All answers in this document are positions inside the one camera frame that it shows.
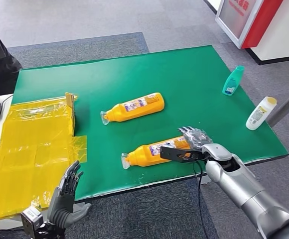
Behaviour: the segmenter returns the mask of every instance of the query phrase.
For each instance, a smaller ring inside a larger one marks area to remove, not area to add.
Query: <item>teal bottle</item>
[[[228,77],[222,92],[227,96],[233,95],[242,80],[243,72],[244,72],[244,66],[237,66]]]

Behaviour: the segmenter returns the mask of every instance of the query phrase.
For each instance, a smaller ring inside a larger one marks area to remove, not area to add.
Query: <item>bottle label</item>
[[[259,121],[260,118],[262,118],[265,113],[267,111],[263,109],[262,106],[259,106],[257,108],[250,118],[250,122],[251,124],[256,124],[257,121]]]
[[[185,137],[179,137],[175,139],[172,139],[166,141],[163,143],[154,144],[149,147],[152,156],[156,156],[160,154],[160,147],[169,147],[169,148],[186,148],[189,146]]]
[[[235,87],[228,87],[225,92],[227,94],[232,94],[232,92],[235,89]]]
[[[159,101],[159,97],[157,94],[154,93],[154,94],[150,94],[150,95],[141,97],[141,98],[138,98],[135,100],[128,101],[124,103],[123,106],[127,112],[129,112],[129,111],[133,111],[137,108],[144,107],[144,106],[152,104],[157,101]]]

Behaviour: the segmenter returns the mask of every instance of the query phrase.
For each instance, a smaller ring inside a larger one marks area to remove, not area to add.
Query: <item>metal pole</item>
[[[273,127],[288,113],[289,113],[289,98],[287,101],[285,101],[283,105],[279,107],[274,114],[270,116],[269,119],[267,120],[267,122],[268,124],[269,124],[269,126]]]

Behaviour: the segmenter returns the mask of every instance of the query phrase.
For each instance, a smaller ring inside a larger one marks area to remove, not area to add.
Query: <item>robotic arm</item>
[[[260,236],[289,239],[289,210],[271,197],[239,157],[220,144],[213,143],[202,130],[191,127],[179,130],[191,149],[162,147],[161,157],[180,162],[203,160],[206,174],[243,210]]]
[[[44,222],[42,215],[34,207],[22,212],[24,230],[33,239],[63,239],[66,228],[85,217],[91,207],[90,203],[76,212],[73,208],[76,189],[83,175],[83,172],[77,173],[79,168],[79,161],[76,161],[55,189],[47,211],[47,221]]]

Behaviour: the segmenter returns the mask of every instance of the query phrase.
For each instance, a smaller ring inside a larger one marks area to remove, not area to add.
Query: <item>gray carpet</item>
[[[139,32],[9,50],[25,68],[148,52],[142,33]],[[89,214],[67,229],[67,238],[205,238],[200,218],[196,179],[94,199],[91,203],[93,206]],[[201,208],[209,238],[217,239],[216,230],[203,197]],[[24,232],[0,232],[0,238],[28,237]]]
[[[8,48],[24,68],[148,53],[141,32]]]

